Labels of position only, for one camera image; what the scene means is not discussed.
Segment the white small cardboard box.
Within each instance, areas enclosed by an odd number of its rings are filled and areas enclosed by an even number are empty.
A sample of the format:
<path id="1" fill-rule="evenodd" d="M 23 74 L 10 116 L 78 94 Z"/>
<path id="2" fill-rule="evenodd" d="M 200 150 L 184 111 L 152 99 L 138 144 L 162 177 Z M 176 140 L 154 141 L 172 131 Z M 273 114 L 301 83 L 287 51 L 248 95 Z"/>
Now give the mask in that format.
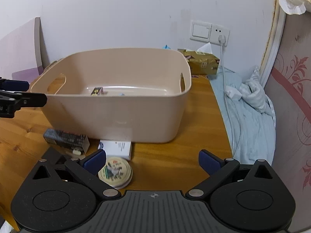
<path id="1" fill-rule="evenodd" d="M 107 157 L 120 157 L 127 161 L 131 160 L 131 142 L 100 140 L 98 149 L 105 151 Z"/>

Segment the black star pattern box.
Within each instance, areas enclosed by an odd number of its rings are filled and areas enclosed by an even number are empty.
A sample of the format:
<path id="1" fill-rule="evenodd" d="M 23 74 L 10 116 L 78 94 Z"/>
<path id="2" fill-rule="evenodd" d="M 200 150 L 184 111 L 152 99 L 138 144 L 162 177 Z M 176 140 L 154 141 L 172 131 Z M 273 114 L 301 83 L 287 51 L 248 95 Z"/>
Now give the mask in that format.
<path id="1" fill-rule="evenodd" d="M 104 87 L 95 87 L 91 93 L 91 96 L 103 96 L 106 95 L 107 91 Z"/>

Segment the long dark printed box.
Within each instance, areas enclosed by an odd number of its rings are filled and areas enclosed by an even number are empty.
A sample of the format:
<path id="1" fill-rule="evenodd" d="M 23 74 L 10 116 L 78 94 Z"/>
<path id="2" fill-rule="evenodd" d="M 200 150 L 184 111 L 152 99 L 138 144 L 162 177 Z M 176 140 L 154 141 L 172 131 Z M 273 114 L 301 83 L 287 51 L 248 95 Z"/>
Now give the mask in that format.
<path id="1" fill-rule="evenodd" d="M 43 134 L 43 138 L 48 144 L 68 149 L 75 155 L 85 154 L 90 146 L 86 135 L 76 135 L 57 129 L 48 128 Z"/>

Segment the round cream tin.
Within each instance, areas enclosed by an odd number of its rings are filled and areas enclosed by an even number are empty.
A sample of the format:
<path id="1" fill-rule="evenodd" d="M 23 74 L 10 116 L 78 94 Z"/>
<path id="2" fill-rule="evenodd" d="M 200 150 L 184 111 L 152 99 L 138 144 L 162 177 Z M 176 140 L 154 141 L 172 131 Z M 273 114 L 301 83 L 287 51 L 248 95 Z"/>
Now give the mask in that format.
<path id="1" fill-rule="evenodd" d="M 120 157 L 108 157 L 98 177 L 111 187 L 119 190 L 126 187 L 132 179 L 133 171 L 129 163 Z"/>

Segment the beige plastic storage bin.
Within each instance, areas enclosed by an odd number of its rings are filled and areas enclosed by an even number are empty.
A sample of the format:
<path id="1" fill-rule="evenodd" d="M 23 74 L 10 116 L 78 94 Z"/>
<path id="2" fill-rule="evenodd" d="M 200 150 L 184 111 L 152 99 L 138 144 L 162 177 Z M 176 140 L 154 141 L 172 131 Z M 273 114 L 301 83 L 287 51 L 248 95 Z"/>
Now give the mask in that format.
<path id="1" fill-rule="evenodd" d="M 91 96 L 95 87 L 107 94 Z M 166 143 L 178 133 L 190 88 L 182 53 L 111 48 L 65 57 L 31 92 L 47 94 L 42 112 L 55 129 L 96 139 Z"/>

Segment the white power adapter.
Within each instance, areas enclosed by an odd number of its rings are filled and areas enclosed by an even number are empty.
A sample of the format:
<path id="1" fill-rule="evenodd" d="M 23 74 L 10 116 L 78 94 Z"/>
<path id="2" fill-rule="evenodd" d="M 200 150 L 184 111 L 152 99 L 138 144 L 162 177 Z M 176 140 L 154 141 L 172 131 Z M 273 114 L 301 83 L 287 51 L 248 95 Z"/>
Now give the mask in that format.
<path id="1" fill-rule="evenodd" d="M 239 90 L 234 87 L 226 86 L 226 95 L 232 100 L 240 100 L 242 98 L 242 94 Z"/>

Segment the light blue bed quilt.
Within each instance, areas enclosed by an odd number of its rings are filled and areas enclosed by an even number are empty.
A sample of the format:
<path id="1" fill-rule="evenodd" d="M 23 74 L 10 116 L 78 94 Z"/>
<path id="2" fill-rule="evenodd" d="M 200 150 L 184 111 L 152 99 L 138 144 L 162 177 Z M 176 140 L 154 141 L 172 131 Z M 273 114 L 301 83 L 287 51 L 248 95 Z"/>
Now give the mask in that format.
<path id="1" fill-rule="evenodd" d="M 219 68 L 210 75 L 210 84 L 225 124 L 232 156 L 240 163 L 253 164 L 258 159 L 272 163 L 276 146 L 276 114 L 273 103 L 259 82 L 259 69 L 243 81 L 228 69 Z M 239 90 L 240 100 L 226 95 L 226 86 Z"/>

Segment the white wall switch socket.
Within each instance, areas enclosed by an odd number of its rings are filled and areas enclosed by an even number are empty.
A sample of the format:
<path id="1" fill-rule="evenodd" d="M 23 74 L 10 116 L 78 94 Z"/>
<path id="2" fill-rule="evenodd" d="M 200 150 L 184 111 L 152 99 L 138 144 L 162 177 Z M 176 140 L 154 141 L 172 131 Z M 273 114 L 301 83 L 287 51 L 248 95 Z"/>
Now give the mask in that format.
<path id="1" fill-rule="evenodd" d="M 224 46 L 227 46 L 230 30 L 224 26 L 203 21 L 191 21 L 190 39 L 194 41 L 220 45 L 219 36 L 225 37 Z"/>

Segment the blue toy figure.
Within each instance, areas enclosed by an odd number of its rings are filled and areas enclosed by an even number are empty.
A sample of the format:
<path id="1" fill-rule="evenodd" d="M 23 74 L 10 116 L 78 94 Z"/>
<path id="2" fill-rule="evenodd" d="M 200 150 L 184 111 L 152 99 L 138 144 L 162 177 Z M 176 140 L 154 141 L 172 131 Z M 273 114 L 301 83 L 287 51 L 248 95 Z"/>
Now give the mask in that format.
<path id="1" fill-rule="evenodd" d="M 170 48 L 168 45 L 165 45 L 165 46 L 163 47 L 163 49 L 165 49 L 165 50 L 170 50 L 171 48 Z"/>

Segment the lilac white board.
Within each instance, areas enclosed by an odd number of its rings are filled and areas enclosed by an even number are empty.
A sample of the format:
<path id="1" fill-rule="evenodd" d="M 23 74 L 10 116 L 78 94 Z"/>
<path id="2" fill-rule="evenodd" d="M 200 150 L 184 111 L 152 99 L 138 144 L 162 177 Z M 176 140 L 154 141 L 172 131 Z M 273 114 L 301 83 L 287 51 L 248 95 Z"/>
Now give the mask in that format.
<path id="1" fill-rule="evenodd" d="M 31 83 L 50 64 L 41 19 L 35 17 L 1 39 L 1 77 Z"/>

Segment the gold tissue box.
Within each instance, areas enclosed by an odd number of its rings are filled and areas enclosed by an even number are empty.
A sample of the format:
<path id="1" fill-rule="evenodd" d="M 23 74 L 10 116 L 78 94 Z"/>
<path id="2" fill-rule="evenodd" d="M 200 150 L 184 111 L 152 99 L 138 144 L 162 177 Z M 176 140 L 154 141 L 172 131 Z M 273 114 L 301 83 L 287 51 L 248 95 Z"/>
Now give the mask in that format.
<path id="1" fill-rule="evenodd" d="M 210 43 L 197 50 L 178 49 L 187 60 L 192 75 L 215 75 L 220 59 L 213 55 Z"/>

